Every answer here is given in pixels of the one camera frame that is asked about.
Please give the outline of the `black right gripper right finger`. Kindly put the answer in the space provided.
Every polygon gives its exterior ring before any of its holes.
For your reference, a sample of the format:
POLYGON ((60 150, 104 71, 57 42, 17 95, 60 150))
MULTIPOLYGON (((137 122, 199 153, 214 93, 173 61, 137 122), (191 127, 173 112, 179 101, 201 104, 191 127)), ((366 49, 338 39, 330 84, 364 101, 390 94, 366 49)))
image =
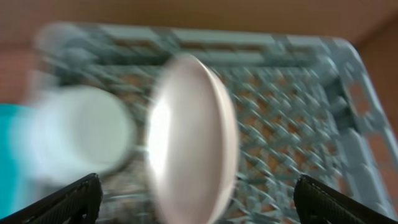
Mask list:
POLYGON ((301 224, 397 224, 305 174, 296 181, 294 204, 301 224))

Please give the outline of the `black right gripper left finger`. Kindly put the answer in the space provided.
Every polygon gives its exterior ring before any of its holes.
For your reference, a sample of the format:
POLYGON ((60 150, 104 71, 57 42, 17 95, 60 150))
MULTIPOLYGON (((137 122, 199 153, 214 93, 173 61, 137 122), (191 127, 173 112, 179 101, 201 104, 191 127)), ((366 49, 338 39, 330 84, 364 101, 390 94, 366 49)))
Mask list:
POLYGON ((91 173, 2 218, 1 224, 95 224, 102 199, 100 178, 91 173))

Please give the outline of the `grey-green bowl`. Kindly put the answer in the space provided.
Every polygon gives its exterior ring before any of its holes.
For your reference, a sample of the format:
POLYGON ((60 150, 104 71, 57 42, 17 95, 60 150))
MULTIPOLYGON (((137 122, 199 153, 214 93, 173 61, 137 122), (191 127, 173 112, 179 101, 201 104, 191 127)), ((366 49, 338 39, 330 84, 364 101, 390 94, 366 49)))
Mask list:
POLYGON ((136 125, 119 98, 77 85, 26 100, 12 124, 11 142, 24 176, 68 185, 118 169, 134 148, 136 125))

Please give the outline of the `pink round plate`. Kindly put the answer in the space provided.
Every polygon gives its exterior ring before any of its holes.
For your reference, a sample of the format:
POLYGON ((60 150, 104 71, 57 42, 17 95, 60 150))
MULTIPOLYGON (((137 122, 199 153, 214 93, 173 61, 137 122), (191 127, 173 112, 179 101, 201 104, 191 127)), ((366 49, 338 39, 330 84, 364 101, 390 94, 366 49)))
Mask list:
POLYGON ((214 223, 236 185, 239 131, 221 80, 181 54, 160 70, 147 117, 149 186, 164 223, 214 223))

